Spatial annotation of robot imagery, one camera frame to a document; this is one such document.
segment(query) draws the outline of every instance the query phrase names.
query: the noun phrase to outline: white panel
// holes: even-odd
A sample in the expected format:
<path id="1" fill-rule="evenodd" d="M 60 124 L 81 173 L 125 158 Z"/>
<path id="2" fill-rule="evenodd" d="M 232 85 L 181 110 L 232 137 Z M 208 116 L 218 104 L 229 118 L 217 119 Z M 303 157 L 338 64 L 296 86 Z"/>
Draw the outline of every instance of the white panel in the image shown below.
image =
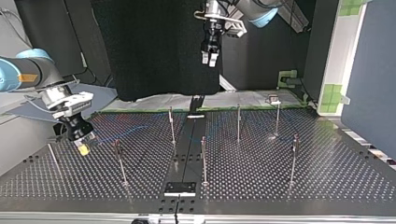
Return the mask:
<path id="1" fill-rule="evenodd" d="M 359 15 L 337 17 L 318 102 L 321 116 L 341 116 L 343 105 L 338 106 L 336 113 L 320 113 L 321 98 L 326 84 L 343 85 L 341 93 L 347 92 L 365 9 L 363 5 Z"/>
<path id="2" fill-rule="evenodd" d="M 37 152 L 54 135 L 54 123 L 12 118 L 0 124 L 0 175 Z"/>

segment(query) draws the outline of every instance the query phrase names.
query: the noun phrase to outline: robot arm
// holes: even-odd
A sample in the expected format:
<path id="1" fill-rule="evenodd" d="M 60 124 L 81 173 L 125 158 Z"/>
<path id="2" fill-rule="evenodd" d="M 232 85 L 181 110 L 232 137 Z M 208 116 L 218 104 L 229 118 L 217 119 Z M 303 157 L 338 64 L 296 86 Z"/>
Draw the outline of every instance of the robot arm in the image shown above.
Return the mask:
<path id="1" fill-rule="evenodd" d="M 92 125 L 81 116 L 91 107 L 93 94 L 73 94 L 53 60 L 42 49 L 29 49 L 15 59 L 0 57 L 0 91 L 34 87 L 52 116 L 67 128 L 67 137 L 86 155 L 95 143 Z"/>
<path id="2" fill-rule="evenodd" d="M 203 55 L 202 63 L 210 67 L 216 65 L 221 50 L 221 36 L 227 34 L 231 37 L 241 37 L 247 30 L 242 21 L 229 18 L 228 7 L 235 6 L 255 26 L 264 27 L 288 0 L 206 0 L 204 16 L 195 18 L 205 20 L 205 39 L 201 44 Z M 230 29 L 226 30 L 226 23 L 230 23 Z"/>

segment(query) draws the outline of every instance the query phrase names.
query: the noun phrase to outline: white wall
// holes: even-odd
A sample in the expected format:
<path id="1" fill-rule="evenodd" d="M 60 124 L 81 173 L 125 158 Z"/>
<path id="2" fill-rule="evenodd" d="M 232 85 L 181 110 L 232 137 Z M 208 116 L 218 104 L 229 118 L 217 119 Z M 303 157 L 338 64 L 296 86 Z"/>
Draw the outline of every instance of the white wall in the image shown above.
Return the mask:
<path id="1" fill-rule="evenodd" d="M 13 0 L 0 0 L 0 7 L 18 13 Z M 21 23 L 14 17 L 10 17 L 8 14 L 7 17 L 14 24 L 18 32 L 20 32 L 21 36 L 25 37 L 25 33 L 23 31 Z M 3 16 L 0 16 L 0 31 L 0 56 L 12 58 L 15 57 L 15 55 L 19 52 L 29 49 L 25 44 L 23 44 L 23 42 L 18 39 L 15 32 L 4 20 Z M 23 96 L 21 94 L 0 92 L 0 108 L 21 101 L 22 99 Z"/>
<path id="2" fill-rule="evenodd" d="M 367 5 L 361 7 L 359 15 L 338 16 L 336 19 L 318 102 L 318 113 L 321 116 L 341 116 L 342 114 L 344 107 L 342 104 L 337 107 L 335 113 L 321 113 L 321 99 L 326 84 L 342 85 L 341 94 L 347 94 L 347 86 L 355 59 L 366 7 Z"/>
<path id="3" fill-rule="evenodd" d="M 45 146 L 53 135 L 52 125 L 15 117 L 0 124 L 0 175 Z"/>

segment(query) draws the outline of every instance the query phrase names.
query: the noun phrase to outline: black backdrop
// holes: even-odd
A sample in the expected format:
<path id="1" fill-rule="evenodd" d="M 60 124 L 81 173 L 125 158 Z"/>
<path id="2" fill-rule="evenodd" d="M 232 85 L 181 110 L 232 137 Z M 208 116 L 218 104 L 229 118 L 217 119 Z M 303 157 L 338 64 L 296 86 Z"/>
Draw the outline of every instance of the black backdrop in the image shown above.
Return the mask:
<path id="1" fill-rule="evenodd" d="M 199 7 L 194 0 L 92 0 L 121 100 L 219 90 L 218 68 L 201 64 Z"/>

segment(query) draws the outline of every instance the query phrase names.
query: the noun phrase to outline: perforated metal table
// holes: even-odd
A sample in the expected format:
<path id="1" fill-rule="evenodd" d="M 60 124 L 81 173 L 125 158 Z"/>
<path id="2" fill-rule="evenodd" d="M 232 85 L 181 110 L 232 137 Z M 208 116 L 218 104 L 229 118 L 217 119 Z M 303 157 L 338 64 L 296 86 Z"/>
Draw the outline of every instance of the perforated metal table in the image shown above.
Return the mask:
<path id="1" fill-rule="evenodd" d="M 205 119 L 175 113 L 174 120 L 176 147 L 167 113 L 96 115 L 92 124 L 101 144 L 89 156 L 62 142 L 53 146 L 60 170 L 45 147 L 0 177 L 0 217 L 6 212 L 396 217 L 394 171 L 313 111 L 282 110 L 275 137 L 275 110 L 243 110 L 239 144 L 235 111 L 205 112 Z M 291 185 L 296 133 L 301 150 Z M 128 187 L 121 184 L 115 139 L 125 149 Z M 195 182 L 196 196 L 165 197 L 168 182 Z"/>

